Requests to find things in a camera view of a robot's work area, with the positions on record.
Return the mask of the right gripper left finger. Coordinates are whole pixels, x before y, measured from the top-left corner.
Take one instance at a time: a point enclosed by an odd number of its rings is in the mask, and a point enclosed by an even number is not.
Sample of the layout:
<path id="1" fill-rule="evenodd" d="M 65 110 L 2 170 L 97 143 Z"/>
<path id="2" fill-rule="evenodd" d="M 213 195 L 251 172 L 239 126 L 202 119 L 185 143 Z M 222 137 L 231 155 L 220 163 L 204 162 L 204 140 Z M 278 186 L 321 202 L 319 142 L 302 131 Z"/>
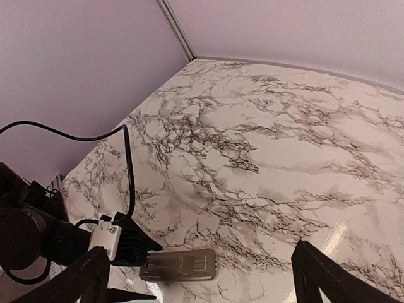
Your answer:
<path id="1" fill-rule="evenodd" d="M 14 303 L 131 302 L 155 300 L 154 295 L 109 288 L 110 261 L 94 247 L 47 283 L 13 300 Z"/>

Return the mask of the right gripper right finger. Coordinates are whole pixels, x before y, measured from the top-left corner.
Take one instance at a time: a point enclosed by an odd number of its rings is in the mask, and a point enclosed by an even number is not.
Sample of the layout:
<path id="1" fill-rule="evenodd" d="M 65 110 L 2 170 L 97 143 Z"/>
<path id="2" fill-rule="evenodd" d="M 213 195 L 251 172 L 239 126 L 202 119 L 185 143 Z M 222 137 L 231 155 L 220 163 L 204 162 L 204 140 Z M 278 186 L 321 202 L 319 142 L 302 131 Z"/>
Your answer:
<path id="1" fill-rule="evenodd" d="M 397 302 L 351 275 L 308 241 L 300 240 L 292 254 L 297 302 Z"/>

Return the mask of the grey remote control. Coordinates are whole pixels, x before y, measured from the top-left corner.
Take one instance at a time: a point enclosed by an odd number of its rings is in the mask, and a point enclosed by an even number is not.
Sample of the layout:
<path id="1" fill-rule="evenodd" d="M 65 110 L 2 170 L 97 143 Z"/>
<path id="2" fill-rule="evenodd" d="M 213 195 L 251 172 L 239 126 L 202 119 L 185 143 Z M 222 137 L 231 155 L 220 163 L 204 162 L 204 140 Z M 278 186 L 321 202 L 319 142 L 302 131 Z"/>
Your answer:
<path id="1" fill-rule="evenodd" d="M 139 270 L 139 277 L 149 282 L 193 282 L 214 280 L 217 254 L 213 249 L 153 252 Z"/>

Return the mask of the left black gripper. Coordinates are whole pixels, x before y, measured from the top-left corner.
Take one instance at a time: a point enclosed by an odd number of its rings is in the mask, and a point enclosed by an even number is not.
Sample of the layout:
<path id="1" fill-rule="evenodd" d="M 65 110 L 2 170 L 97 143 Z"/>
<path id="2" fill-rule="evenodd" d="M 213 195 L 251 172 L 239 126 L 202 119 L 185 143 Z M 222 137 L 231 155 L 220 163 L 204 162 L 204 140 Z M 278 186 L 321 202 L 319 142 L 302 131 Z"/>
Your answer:
<path id="1" fill-rule="evenodd" d="M 75 227 L 60 191 L 27 182 L 1 164 L 1 268 L 19 284 L 43 282 L 53 263 L 69 266 L 84 255 L 91 234 Z M 25 270 L 39 257 L 46 260 L 44 272 L 36 278 L 20 278 L 14 271 Z"/>

